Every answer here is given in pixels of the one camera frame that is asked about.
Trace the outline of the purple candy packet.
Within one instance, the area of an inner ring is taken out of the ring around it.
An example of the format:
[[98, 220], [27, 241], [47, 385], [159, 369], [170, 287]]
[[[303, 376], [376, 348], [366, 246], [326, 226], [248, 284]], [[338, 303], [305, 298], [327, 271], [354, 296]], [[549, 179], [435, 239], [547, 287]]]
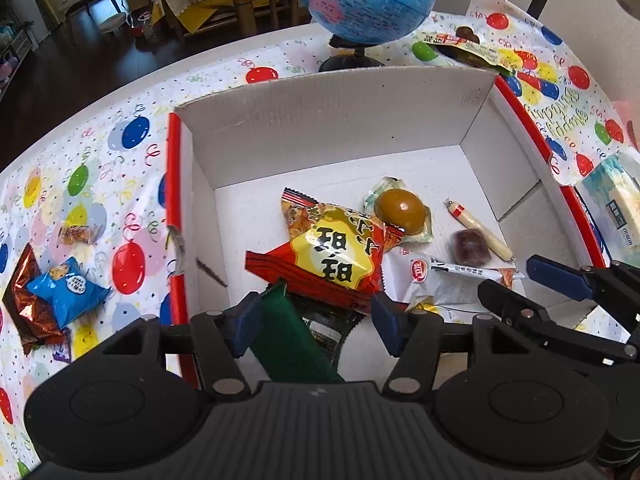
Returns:
[[70, 364], [72, 362], [72, 333], [65, 327], [62, 329], [62, 341], [52, 349], [52, 359], [56, 362]]

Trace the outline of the tissue pack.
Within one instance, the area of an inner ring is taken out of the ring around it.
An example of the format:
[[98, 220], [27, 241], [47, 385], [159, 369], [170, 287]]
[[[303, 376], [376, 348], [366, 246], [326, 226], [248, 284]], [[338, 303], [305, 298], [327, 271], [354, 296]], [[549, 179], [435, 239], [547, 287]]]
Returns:
[[576, 186], [608, 258], [639, 266], [639, 152], [621, 148]]

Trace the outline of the green snack packet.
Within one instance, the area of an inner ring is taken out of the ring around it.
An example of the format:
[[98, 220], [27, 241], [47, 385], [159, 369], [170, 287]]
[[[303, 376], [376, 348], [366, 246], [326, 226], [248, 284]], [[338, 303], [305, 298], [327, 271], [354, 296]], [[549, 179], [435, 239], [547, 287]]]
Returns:
[[250, 350], [269, 379], [289, 384], [344, 382], [288, 298], [285, 282], [269, 286], [260, 298], [262, 328]]

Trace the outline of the blue cookie packet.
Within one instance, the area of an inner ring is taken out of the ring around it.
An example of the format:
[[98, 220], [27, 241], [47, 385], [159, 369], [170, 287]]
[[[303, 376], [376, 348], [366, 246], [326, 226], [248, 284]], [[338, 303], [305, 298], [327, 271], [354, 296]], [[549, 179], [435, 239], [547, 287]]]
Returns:
[[58, 328], [99, 307], [111, 292], [86, 278], [74, 257], [38, 275], [26, 289], [51, 307]]

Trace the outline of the small round stool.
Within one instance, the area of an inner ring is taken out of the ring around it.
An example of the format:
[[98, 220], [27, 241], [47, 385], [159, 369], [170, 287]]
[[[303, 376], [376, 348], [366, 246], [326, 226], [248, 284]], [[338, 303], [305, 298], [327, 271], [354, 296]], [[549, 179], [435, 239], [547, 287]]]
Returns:
[[112, 32], [116, 32], [120, 26], [126, 23], [126, 17], [127, 15], [124, 12], [119, 12], [110, 16], [99, 24], [100, 32], [102, 32], [102, 34], [111, 34]]

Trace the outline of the sausage stick snack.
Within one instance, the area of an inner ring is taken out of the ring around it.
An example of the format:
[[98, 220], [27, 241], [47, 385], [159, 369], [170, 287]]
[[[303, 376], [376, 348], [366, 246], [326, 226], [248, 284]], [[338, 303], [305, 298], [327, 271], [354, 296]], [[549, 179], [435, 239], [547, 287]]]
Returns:
[[487, 226], [484, 226], [480, 220], [477, 220], [477, 218], [470, 214], [469, 211], [466, 210], [465, 206], [447, 198], [445, 200], [445, 207], [448, 212], [462, 224], [462, 226], [465, 226], [467, 229], [473, 229], [480, 232], [480, 234], [483, 235], [488, 248], [500, 259], [505, 262], [512, 262], [514, 260], [513, 252], [511, 252], [508, 245], [501, 238], [495, 235], [494, 232], [488, 229]]

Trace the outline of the white silver snack bag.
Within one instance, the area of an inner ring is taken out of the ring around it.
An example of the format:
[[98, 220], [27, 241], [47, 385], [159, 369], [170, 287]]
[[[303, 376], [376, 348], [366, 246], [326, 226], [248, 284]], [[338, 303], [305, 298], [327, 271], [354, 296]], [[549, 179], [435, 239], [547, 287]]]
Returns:
[[403, 247], [390, 250], [382, 261], [383, 285], [391, 300], [440, 315], [449, 323], [469, 323], [489, 311], [480, 304], [477, 287], [485, 280], [506, 288], [524, 280], [514, 268], [482, 269], [448, 263]]

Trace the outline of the black snack packet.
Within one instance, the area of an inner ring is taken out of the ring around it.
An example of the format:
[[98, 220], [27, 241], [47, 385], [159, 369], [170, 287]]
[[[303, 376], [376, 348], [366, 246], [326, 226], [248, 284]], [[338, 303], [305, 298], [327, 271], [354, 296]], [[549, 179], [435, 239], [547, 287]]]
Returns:
[[297, 307], [311, 336], [321, 348], [334, 370], [338, 367], [344, 343], [363, 315], [326, 307]]

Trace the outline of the red cardboard box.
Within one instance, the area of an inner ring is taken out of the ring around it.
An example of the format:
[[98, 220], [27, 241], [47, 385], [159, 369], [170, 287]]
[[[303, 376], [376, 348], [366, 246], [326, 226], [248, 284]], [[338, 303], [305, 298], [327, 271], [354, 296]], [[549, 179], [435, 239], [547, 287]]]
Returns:
[[543, 255], [600, 266], [576, 192], [506, 82], [488, 70], [382, 67], [275, 79], [194, 99], [168, 118], [166, 211], [175, 318], [233, 306], [265, 282], [246, 270], [306, 228], [286, 188], [374, 214], [396, 184], [420, 198], [431, 239], [407, 250], [449, 260], [461, 205], [522, 268]]

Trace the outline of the brown foil snack bag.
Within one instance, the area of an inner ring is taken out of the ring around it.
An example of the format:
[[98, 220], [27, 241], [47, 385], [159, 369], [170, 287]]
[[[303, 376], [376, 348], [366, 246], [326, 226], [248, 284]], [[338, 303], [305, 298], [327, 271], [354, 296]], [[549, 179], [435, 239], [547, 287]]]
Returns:
[[52, 308], [27, 289], [27, 284], [40, 274], [32, 246], [27, 243], [2, 298], [20, 336], [25, 356], [37, 347], [62, 344], [65, 339], [56, 324]]

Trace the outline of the yellow snack packet by globe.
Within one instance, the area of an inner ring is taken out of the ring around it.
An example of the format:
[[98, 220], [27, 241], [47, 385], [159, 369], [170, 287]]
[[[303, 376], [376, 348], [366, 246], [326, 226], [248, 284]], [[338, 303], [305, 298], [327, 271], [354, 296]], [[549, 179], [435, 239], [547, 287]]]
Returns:
[[426, 32], [423, 41], [447, 58], [476, 68], [491, 68], [501, 75], [513, 75], [523, 64], [516, 54], [482, 44], [469, 26], [449, 32]]

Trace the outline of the red yellow chip bag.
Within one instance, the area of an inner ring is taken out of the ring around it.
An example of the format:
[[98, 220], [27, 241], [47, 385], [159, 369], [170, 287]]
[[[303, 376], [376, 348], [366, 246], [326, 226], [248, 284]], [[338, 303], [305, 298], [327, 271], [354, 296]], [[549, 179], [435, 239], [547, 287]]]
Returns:
[[245, 270], [269, 284], [284, 281], [295, 295], [368, 314], [383, 290], [383, 256], [404, 232], [292, 188], [283, 190], [281, 209], [290, 240], [265, 254], [248, 252]]

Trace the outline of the small orange snack packet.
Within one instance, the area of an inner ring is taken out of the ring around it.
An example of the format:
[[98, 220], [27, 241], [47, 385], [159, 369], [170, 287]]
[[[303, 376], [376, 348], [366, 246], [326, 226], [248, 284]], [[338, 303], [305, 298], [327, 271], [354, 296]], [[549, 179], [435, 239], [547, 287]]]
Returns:
[[102, 235], [102, 226], [62, 226], [58, 230], [58, 244], [70, 246], [73, 244], [94, 244]]

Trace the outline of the braised egg clear packet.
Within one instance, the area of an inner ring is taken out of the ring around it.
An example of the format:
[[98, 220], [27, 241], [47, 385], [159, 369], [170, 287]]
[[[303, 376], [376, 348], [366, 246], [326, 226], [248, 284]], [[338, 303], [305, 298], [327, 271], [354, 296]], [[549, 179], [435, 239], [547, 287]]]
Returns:
[[385, 226], [385, 250], [401, 244], [428, 244], [433, 240], [431, 209], [403, 180], [382, 177], [362, 200], [366, 214]]

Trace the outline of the dark plum candy packet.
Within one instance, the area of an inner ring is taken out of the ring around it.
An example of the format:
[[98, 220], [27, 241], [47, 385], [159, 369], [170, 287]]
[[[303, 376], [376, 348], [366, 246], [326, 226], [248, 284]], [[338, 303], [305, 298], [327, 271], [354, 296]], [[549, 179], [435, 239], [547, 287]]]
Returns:
[[473, 229], [455, 232], [451, 239], [451, 251], [454, 262], [462, 266], [484, 266], [491, 260], [483, 235]]

